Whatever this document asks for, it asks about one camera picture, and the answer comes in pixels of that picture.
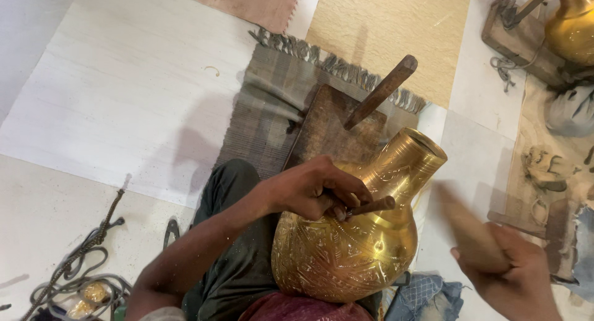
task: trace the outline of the blue cloth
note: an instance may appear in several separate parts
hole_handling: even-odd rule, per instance
[[[462,283],[444,282],[438,275],[415,272],[411,283],[401,287],[390,304],[386,321],[454,321],[464,300],[460,298]]]
[[[577,215],[575,229],[577,262],[573,266],[573,277],[578,284],[564,284],[575,294],[594,302],[594,210],[584,206]]]

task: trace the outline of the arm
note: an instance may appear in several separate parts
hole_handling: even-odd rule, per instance
[[[447,193],[448,198],[460,203],[446,187],[438,188],[438,192]],[[471,280],[476,292],[509,320],[561,321],[553,299],[545,251],[524,240],[513,228],[494,223],[487,223],[486,226],[510,260],[511,269],[500,275],[481,273],[464,260],[471,256],[452,248],[452,256]]]
[[[335,167],[328,156],[260,182],[240,201],[192,228],[144,268],[128,301],[126,320],[137,321],[161,307],[181,306],[186,292],[256,219],[288,210],[317,220],[328,209],[345,211],[357,206],[352,193],[361,203],[372,200],[365,184]]]

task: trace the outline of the hand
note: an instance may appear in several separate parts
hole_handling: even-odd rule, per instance
[[[464,263],[464,255],[456,248],[451,250],[478,294],[512,321],[561,320],[553,299],[545,251],[524,240],[513,228],[494,223],[486,226],[511,260],[511,270],[502,275],[480,273]]]
[[[373,201],[365,184],[332,164],[330,156],[313,158],[288,169],[256,188],[264,195],[270,212],[291,211],[318,220],[326,210],[344,218],[346,207]]]

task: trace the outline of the brass vase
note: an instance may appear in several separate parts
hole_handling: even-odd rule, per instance
[[[545,26],[549,48],[577,65],[594,65],[594,0],[559,2],[557,13]]]
[[[350,222],[317,221],[284,212],[276,228],[272,270],[281,291],[329,302],[352,302],[390,286],[417,248],[411,200],[447,160],[439,146],[403,128],[369,162],[337,163],[365,182],[374,199],[392,196],[396,209]]]

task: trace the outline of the person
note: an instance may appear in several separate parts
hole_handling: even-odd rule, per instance
[[[270,266],[282,211],[317,220],[371,201],[365,184],[328,156],[262,181],[250,164],[231,160],[212,172],[194,226],[141,272],[126,321],[374,320],[381,295],[347,304],[289,297]],[[451,251],[481,297],[510,320],[560,320],[543,250],[511,228],[489,228],[511,260],[507,273],[479,273]]]

